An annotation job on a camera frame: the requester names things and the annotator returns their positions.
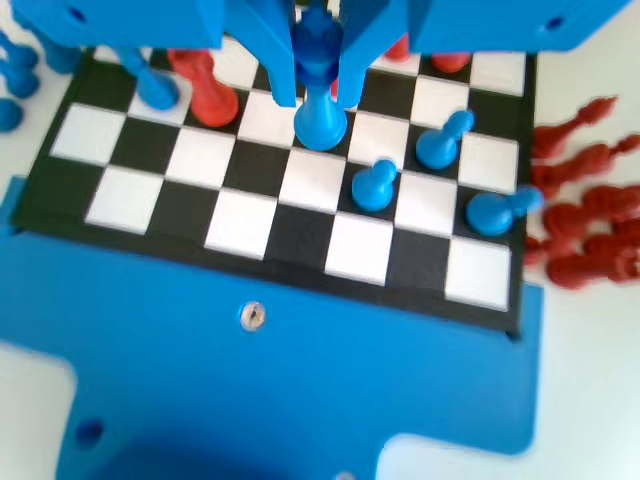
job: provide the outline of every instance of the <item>chess piece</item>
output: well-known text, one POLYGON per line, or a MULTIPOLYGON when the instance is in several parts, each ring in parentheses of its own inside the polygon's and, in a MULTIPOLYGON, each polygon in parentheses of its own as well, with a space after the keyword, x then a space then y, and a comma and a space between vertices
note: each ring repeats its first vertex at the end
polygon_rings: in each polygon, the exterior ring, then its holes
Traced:
POLYGON ((640 135, 634 134, 620 140, 614 147, 604 143, 591 145, 581 150, 571 160, 558 165, 535 165, 531 169, 532 183, 549 199, 568 182, 581 180, 588 175, 599 175, 611 171, 615 158, 640 148, 640 135))
POLYGON ((0 133, 15 130, 20 125, 22 117, 20 105, 8 98, 0 98, 0 133))
POLYGON ((616 283, 640 278, 638 252, 624 251, 609 255, 568 255, 547 263, 547 275, 556 285, 579 290, 596 279, 608 278, 616 283))
POLYGON ((138 49, 114 48, 120 63, 127 71, 137 77, 138 95, 143 102, 156 110, 168 110, 178 103, 180 92, 175 82, 160 73, 151 70, 138 49))
POLYGON ((431 56, 431 64, 442 73, 457 73, 471 61, 470 53, 451 53, 431 56))
POLYGON ((331 98, 338 77, 342 30, 330 12, 313 3, 302 12, 292 31, 297 75, 307 87, 307 98, 296 112, 298 140, 312 150, 329 150, 347 132, 347 115, 331 98))
POLYGON ((539 210, 544 204, 542 193, 535 187, 521 187, 513 195, 483 192, 467 204, 467 222, 476 232, 488 237, 502 235, 511 229, 516 218, 539 210))
POLYGON ((458 155, 458 142, 473 127, 473 113, 459 110, 446 121, 441 130, 428 130, 416 143, 418 161, 432 170, 441 170, 453 163, 458 155))
POLYGON ((361 170, 353 176, 351 194, 354 202, 363 210, 378 212, 393 199, 393 181, 398 174, 391 160, 378 160, 373 167, 361 170))
POLYGON ((545 160, 562 154, 569 137, 578 127, 595 125, 606 118, 618 97, 596 98, 578 110, 575 118, 558 126, 542 125, 533 131, 533 157, 545 160))
POLYGON ((567 238, 547 238, 538 240, 527 235, 524 253, 524 264, 531 266, 539 264, 545 257, 555 258, 575 253, 573 239, 567 238))
POLYGON ((7 60, 12 65, 33 68, 38 63, 38 54, 29 45, 17 45, 9 36, 0 30, 0 48, 7 53, 7 60))
POLYGON ((4 75, 7 90, 18 98, 28 98, 40 87, 38 77, 28 68, 0 59, 0 75, 4 75))
POLYGON ((203 124, 222 127, 238 114, 238 95, 213 75, 214 61, 208 51, 169 50, 173 69, 193 85, 191 110, 203 124))
POLYGON ((409 59, 409 34, 404 34, 387 52, 384 58, 392 62, 404 62, 409 59))

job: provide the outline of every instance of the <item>blue chess piece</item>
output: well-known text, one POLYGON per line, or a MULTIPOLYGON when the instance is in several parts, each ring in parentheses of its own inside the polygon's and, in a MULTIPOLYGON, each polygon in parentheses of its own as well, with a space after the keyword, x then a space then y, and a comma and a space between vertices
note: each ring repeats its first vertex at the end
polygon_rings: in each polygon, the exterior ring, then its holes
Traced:
POLYGON ((154 72, 136 48, 114 48, 127 71, 138 78, 138 95, 143 102, 156 110, 168 110, 178 103, 180 91, 175 82, 161 73, 154 72))
POLYGON ((0 75, 4 75, 7 90, 18 98, 28 98, 38 90, 40 81, 28 68, 12 65, 0 59, 0 75))
POLYGON ((469 110, 459 110, 449 117, 442 130, 424 132, 416 144, 418 161, 432 170, 451 165, 458 155, 458 142, 473 128, 474 121, 469 110))
POLYGON ((0 47, 7 52, 7 60, 12 65, 33 68, 38 63, 38 54, 29 45, 16 45, 6 33, 0 30, 0 47))
POLYGON ((495 237, 507 232, 516 218, 539 210, 543 205, 544 196, 535 187, 521 187, 507 196, 483 192, 471 199, 466 217, 476 232, 495 237))
POLYGON ((0 98, 0 133, 15 130, 22 121, 22 108, 15 101, 0 98))
POLYGON ((393 199, 393 181, 398 174, 391 160, 378 160, 373 167, 361 170, 353 176, 351 194, 354 202, 363 210, 378 212, 393 199))
POLYGON ((296 112, 298 140, 312 150, 329 150, 347 131, 347 115, 331 98, 338 76, 342 27, 323 6, 314 3, 302 13, 292 32, 296 73, 307 87, 307 99, 296 112))

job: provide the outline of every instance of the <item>red chess piece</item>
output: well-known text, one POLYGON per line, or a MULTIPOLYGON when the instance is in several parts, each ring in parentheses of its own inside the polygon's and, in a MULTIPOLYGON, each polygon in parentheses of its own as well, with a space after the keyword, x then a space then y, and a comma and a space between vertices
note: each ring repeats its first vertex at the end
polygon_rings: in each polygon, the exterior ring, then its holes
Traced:
POLYGON ((384 54, 384 58, 391 60, 392 62, 404 62, 405 60, 408 60, 410 56, 408 33, 403 35, 402 38, 384 54))
POLYGON ((169 50, 171 66, 193 85, 191 111, 209 127, 227 125, 238 114, 238 95, 213 76, 214 61, 209 52, 169 50))
POLYGON ((611 227, 617 235, 640 234, 640 218, 627 218, 624 220, 614 220, 611 227))
POLYGON ((337 78, 331 84, 331 96, 333 97, 334 100, 338 98, 338 79, 337 78))
POLYGON ((525 265, 537 265, 545 256, 555 258, 575 252, 573 239, 548 238, 540 241, 531 235, 527 235, 526 250, 524 254, 525 265))
POLYGON ((637 252, 625 251, 616 256, 569 255, 547 263, 547 275, 556 285, 579 290, 598 278, 616 283, 640 278, 637 252))
POLYGON ((470 53, 452 53, 433 55, 431 63, 443 73, 457 73, 471 61, 470 53))
POLYGON ((607 235, 599 233, 591 235, 582 244, 588 255, 616 256, 626 250, 640 250, 640 234, 607 235))
POLYGON ((533 131, 533 157, 548 159, 560 155, 569 140, 571 134, 583 125, 595 125, 607 117, 613 110, 618 97, 596 98, 588 105, 578 110, 578 114, 572 120, 562 125, 543 125, 533 131))

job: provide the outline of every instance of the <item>red pawn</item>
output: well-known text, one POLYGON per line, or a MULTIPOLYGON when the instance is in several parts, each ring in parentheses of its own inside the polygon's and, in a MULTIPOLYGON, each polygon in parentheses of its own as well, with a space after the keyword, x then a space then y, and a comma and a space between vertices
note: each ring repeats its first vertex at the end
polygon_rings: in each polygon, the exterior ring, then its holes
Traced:
POLYGON ((571 238, 548 238, 540 241, 531 235, 527 235, 526 250, 524 254, 524 264, 537 265, 544 257, 555 258, 570 255, 575 252, 573 239, 571 238))
POLYGON ((191 111, 209 127, 222 127, 238 114, 238 95, 213 76, 214 61, 209 52, 169 50, 171 66, 193 85, 191 111))
POLYGON ((431 64, 443 73, 457 73, 471 61, 470 53, 433 55, 431 64))
POLYGON ((578 110, 572 120, 562 125, 536 127, 533 131, 533 157, 548 159, 560 155, 571 134, 583 125, 595 125, 613 110, 618 97, 596 98, 578 110))
POLYGON ((387 50, 387 53, 384 54, 384 58, 387 60, 391 60, 392 62, 404 62, 409 59, 411 55, 409 54, 409 34, 405 34, 402 36, 400 40, 398 40, 393 47, 387 50))

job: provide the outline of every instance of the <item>pawn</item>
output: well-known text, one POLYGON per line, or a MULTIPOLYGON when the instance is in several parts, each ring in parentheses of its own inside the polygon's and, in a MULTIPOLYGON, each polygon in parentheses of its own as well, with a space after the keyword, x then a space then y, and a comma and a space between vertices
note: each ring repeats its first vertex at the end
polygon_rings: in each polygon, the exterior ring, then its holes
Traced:
POLYGON ((442 73, 458 73, 471 61, 470 53, 450 53, 446 55, 432 55, 431 64, 442 73))
POLYGON ((209 127, 222 127, 238 114, 238 95, 213 76, 214 61, 206 51, 169 50, 173 69, 193 85, 191 110, 209 127))
POLYGON ((387 52, 384 58, 392 62, 404 62, 409 59, 409 34, 402 36, 387 52))
POLYGON ((137 91, 143 102, 156 110, 173 108, 180 92, 175 82, 161 73, 154 72, 138 49, 114 48, 120 63, 138 78, 137 91))
POLYGON ((458 155, 458 142, 473 127, 473 113, 469 110, 455 112, 442 130, 429 130, 418 138, 416 157, 432 170, 441 170, 453 163, 458 155))
POLYGON ((20 105, 8 98, 0 98, 0 133, 15 130, 20 125, 22 117, 20 105))
POLYGON ((7 60, 12 65, 33 68, 38 63, 38 54, 29 45, 16 45, 6 33, 0 30, 0 47, 7 52, 7 60))
POLYGON ((516 218, 542 208, 544 197, 535 187, 521 187, 513 195, 483 192, 471 199, 466 209, 467 222, 487 237, 502 235, 516 218))
POLYGON ((351 183, 354 202, 367 212, 385 209, 393 199, 393 181, 398 174, 391 160, 378 160, 373 167, 356 173, 351 183))
POLYGON ((0 75, 4 75, 7 90, 18 98, 28 98, 38 90, 40 81, 28 68, 12 65, 0 59, 0 75))

